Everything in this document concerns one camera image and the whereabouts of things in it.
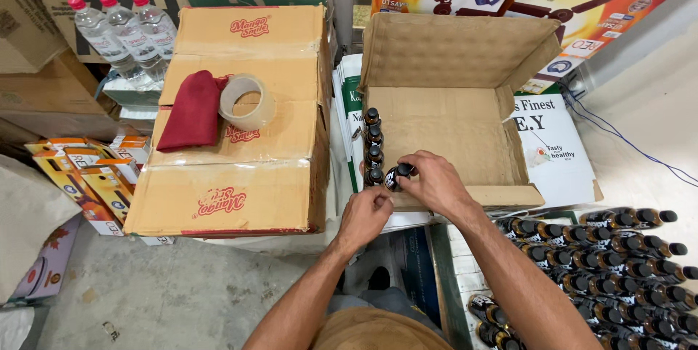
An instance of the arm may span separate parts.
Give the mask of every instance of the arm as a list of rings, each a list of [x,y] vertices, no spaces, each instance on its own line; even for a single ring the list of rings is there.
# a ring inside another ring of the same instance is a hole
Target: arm
[[[398,162],[413,165],[413,175],[420,175],[419,181],[398,177],[400,187],[461,231],[497,303],[529,349],[601,349],[565,293],[500,233],[453,165],[422,150]]]
[[[385,188],[353,194],[337,236],[317,263],[274,304],[242,349],[307,350],[347,262],[359,248],[378,237],[392,211],[392,199]]]

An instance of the clear tape roll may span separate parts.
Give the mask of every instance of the clear tape roll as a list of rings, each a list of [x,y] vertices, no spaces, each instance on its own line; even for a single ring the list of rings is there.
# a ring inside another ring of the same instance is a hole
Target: clear tape roll
[[[248,92],[260,93],[261,97],[257,107],[248,114],[233,115],[233,105],[240,96]],[[228,79],[228,84],[222,89],[221,105],[218,108],[218,113],[242,131],[255,131],[263,128],[272,121],[275,112],[276,101],[274,96],[266,90],[264,83],[249,73],[231,76]]]

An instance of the cap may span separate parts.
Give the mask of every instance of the cap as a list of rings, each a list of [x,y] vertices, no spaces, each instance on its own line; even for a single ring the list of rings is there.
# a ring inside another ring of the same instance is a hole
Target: cap
[[[659,343],[647,336],[639,337],[637,341],[639,350],[662,350],[663,347],[659,346]]]
[[[623,317],[621,316],[621,313],[612,307],[605,307],[604,309],[601,310],[601,316],[606,320],[610,321],[612,323],[620,323],[623,321]]]
[[[376,108],[369,108],[369,109],[366,111],[366,115],[369,116],[369,117],[371,117],[371,118],[376,118],[376,117],[378,117],[378,109],[376,109]]]
[[[678,220],[678,215],[676,215],[676,212],[670,210],[660,211],[659,219],[661,219],[662,222],[675,222]]]
[[[113,7],[117,4],[117,0],[99,0],[104,7]]]
[[[586,291],[589,288],[589,281],[585,277],[574,275],[571,278],[570,284],[573,289],[578,291]]]
[[[612,337],[609,344],[611,345],[611,350],[630,350],[630,344],[627,340],[619,337]]]
[[[662,319],[652,319],[652,328],[659,335],[669,336],[671,335],[671,324]]]
[[[637,290],[637,282],[633,278],[621,278],[618,280],[618,287],[623,291],[629,291],[631,293]]]
[[[74,11],[79,11],[80,9],[87,7],[84,0],[68,0],[68,5],[70,5]]]
[[[633,264],[633,268],[631,270],[633,274],[643,278],[647,278],[652,274],[652,268],[646,264]]]
[[[504,350],[521,350],[517,341],[510,337],[502,340],[502,348]]]
[[[616,215],[615,222],[621,226],[630,226],[633,224],[633,217],[628,214]]]
[[[519,222],[519,229],[524,233],[533,233],[535,230],[535,221],[523,220]]]
[[[597,268],[599,266],[599,258],[591,253],[581,255],[581,263],[589,268]]]
[[[371,148],[369,149],[369,155],[371,155],[371,157],[379,156],[380,155],[380,147],[378,147],[377,145],[371,145]]]
[[[149,4],[150,0],[133,0],[136,7],[143,7],[145,4]]]
[[[681,271],[688,279],[698,279],[698,267],[688,265],[681,269]]]
[[[657,263],[655,263],[655,267],[662,274],[673,274],[676,272],[676,264],[663,258],[657,260]]]
[[[571,256],[565,251],[555,251],[553,258],[558,264],[567,265],[571,263]]]
[[[589,320],[591,319],[591,309],[584,305],[580,305],[577,307],[577,311],[581,315],[581,318],[584,320]]]
[[[627,250],[634,251],[640,249],[640,241],[636,238],[622,238],[621,246]]]
[[[602,293],[613,294],[615,293],[615,284],[608,279],[599,279],[596,281],[596,288]]]
[[[685,256],[688,254],[688,248],[680,242],[672,242],[669,244],[669,252],[676,256]]]
[[[698,330],[698,319],[689,314],[682,314],[678,317],[678,326],[688,331],[689,333],[694,333]]]
[[[645,299],[645,301],[658,307],[664,304],[664,298],[662,297],[662,294],[656,290],[645,290],[643,298]]]
[[[399,164],[397,166],[397,175],[398,176],[403,176],[403,177],[409,177],[410,172],[412,172],[412,169],[414,166],[408,165],[408,164]]]
[[[383,179],[383,172],[379,168],[372,168],[371,173],[369,175],[374,180],[382,180]]]
[[[667,297],[672,302],[684,301],[686,291],[678,286],[667,286]]]
[[[501,325],[505,325],[508,320],[507,320],[507,315],[504,314],[504,311],[501,310],[501,308],[497,308],[492,312],[492,317],[497,323],[500,323]]]
[[[560,237],[563,235],[563,228],[558,224],[549,224],[545,226],[545,233],[551,237]]]
[[[615,252],[604,253],[601,259],[604,261],[604,263],[606,263],[606,265],[610,265],[612,267],[623,264],[622,257]]]
[[[371,135],[371,137],[374,137],[374,138],[379,137],[380,136],[380,128],[377,126],[372,126],[371,128],[369,128],[369,135]]]
[[[534,261],[543,261],[545,260],[545,250],[543,249],[543,247],[528,248],[528,257],[530,257]]]
[[[586,231],[581,227],[573,227],[570,229],[570,237],[575,241],[586,240]]]
[[[641,222],[651,222],[654,220],[654,214],[652,213],[652,210],[638,210],[635,212],[635,217],[637,217],[637,220]]]
[[[642,243],[650,248],[660,248],[664,244],[662,239],[657,236],[644,236]]]
[[[598,227],[591,231],[591,235],[594,236],[599,241],[607,240],[611,238],[611,232],[605,227]]]
[[[628,306],[627,313],[630,315],[631,319],[635,319],[637,321],[645,321],[645,318],[647,318],[647,313],[640,305]]]

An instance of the mango smile logo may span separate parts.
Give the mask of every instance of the mango smile logo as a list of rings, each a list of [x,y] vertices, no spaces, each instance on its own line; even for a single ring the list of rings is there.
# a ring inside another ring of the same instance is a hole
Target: mango smile logo
[[[231,213],[240,210],[245,205],[247,195],[235,194],[235,188],[229,186],[224,189],[209,189],[199,198],[199,210],[191,216],[195,220],[200,215],[211,215],[214,212],[225,211]]]
[[[269,33],[269,25],[266,22],[266,17],[258,17],[250,22],[245,19],[235,20],[230,24],[230,32],[239,32],[242,38],[260,36]]]
[[[239,142],[250,141],[262,136],[260,135],[259,129],[255,129],[254,131],[243,131],[230,124],[225,127],[225,137],[230,138],[230,142]]]

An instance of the concrete floor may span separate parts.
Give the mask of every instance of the concrete floor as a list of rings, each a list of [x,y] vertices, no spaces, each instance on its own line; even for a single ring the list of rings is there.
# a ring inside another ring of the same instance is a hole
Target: concrete floor
[[[187,238],[148,247],[99,236],[83,221],[61,292],[48,301],[39,349],[239,350],[315,260]],[[120,334],[113,344],[105,322]]]

